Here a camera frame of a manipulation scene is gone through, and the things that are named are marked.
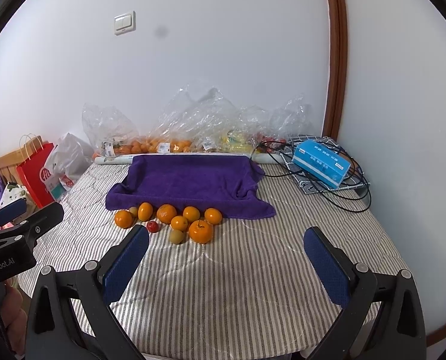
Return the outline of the person's left hand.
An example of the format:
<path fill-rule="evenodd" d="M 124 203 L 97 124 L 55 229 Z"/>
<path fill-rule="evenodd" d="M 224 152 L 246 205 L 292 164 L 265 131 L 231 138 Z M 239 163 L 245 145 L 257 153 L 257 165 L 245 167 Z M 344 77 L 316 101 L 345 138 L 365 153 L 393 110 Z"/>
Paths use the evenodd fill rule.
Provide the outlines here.
<path fill-rule="evenodd" d="M 23 309 L 23 297 L 20 291 L 5 281 L 6 294 L 0 306 L 2 322 L 6 328 L 11 348 L 18 356 L 25 353 L 27 313 Z"/>

